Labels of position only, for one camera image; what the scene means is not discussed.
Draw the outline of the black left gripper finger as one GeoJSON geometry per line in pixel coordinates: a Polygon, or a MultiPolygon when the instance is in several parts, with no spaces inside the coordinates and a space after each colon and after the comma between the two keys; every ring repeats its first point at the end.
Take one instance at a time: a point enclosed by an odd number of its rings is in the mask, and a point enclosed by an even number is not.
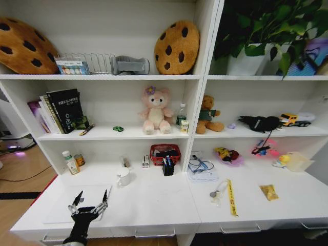
{"type": "Polygon", "coordinates": [[[80,199],[82,197],[83,191],[81,191],[73,200],[73,203],[68,205],[68,209],[71,212],[71,214],[74,214],[78,211],[77,206],[80,203],[80,199]]]}
{"type": "Polygon", "coordinates": [[[108,191],[105,190],[104,196],[102,198],[102,202],[92,210],[92,213],[96,215],[101,215],[107,209],[107,207],[108,207],[108,191]]]}

